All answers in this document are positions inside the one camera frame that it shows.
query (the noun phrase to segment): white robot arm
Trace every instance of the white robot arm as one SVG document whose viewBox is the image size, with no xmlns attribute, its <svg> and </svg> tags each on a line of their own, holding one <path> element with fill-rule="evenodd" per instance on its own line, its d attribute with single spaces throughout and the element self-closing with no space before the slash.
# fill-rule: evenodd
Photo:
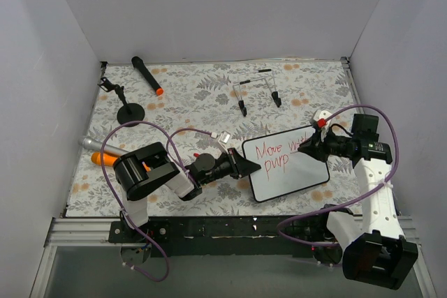
<svg viewBox="0 0 447 298">
<path fill-rule="evenodd" d="M 350 137 L 335 135 L 331 114 L 317 111 L 311 123 L 315 134 L 298 151 L 326 162 L 329 155 L 349 158 L 357 176 L 360 194 L 372 191 L 390 174 L 390 147 L 379 142 L 379 118 L 355 114 Z M 362 200 L 362 229 L 353 216 L 331 211 L 326 223 L 343 251 L 343 272 L 347 279 L 398 289 L 418 258 L 417 246 L 405 239 L 399 225 L 388 181 L 377 192 Z"/>
</svg>

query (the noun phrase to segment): orange object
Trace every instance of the orange object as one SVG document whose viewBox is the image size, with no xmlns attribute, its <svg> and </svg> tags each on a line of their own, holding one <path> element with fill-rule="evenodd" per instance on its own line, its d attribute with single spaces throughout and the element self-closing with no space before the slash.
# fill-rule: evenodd
<svg viewBox="0 0 447 298">
<path fill-rule="evenodd" d="M 104 154 L 104 165 L 108 166 L 108 167 L 112 167 L 113 163 L 115 163 L 115 161 L 117 160 L 118 157 L 114 157 L 111 155 L 107 155 Z M 93 153 L 91 155 L 91 161 L 97 165 L 101 165 L 101 153 Z M 143 165 L 146 168 L 146 171 L 150 171 L 150 168 L 146 166 L 145 163 L 143 163 Z"/>
</svg>

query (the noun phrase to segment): black round stand base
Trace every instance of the black round stand base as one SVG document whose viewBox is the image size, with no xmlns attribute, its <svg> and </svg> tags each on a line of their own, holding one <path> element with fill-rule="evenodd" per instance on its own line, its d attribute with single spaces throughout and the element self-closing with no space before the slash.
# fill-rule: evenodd
<svg viewBox="0 0 447 298">
<path fill-rule="evenodd" d="M 129 114 L 125 106 L 121 107 L 117 113 L 117 120 L 120 125 L 125 124 L 126 122 L 129 121 L 143 120 L 145 118 L 145 109 L 142 108 L 141 105 L 135 103 L 130 103 L 127 105 L 131 109 L 132 113 Z M 127 127 L 134 127 L 134 126 L 137 126 L 137 124 L 130 125 Z"/>
</svg>

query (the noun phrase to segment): cable tie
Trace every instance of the cable tie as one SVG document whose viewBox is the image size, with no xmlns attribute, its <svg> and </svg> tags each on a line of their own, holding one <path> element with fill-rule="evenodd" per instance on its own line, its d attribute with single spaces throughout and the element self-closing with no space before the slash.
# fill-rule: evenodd
<svg viewBox="0 0 447 298">
<path fill-rule="evenodd" d="M 383 183 L 383 186 L 386 186 L 387 188 L 390 189 L 394 188 L 394 186 L 390 183 L 390 181 L 385 181 L 385 179 L 382 179 L 380 182 Z"/>
</svg>

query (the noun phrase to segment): orange microphone tip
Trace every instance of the orange microphone tip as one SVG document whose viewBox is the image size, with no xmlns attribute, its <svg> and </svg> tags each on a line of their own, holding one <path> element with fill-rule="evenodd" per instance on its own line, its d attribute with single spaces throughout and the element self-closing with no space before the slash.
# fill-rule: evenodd
<svg viewBox="0 0 447 298">
<path fill-rule="evenodd" d="M 92 155 L 91 155 L 91 161 L 93 162 L 93 163 L 96 163 L 96 162 L 101 162 L 101 159 L 99 158 L 99 153 L 93 153 Z"/>
</svg>

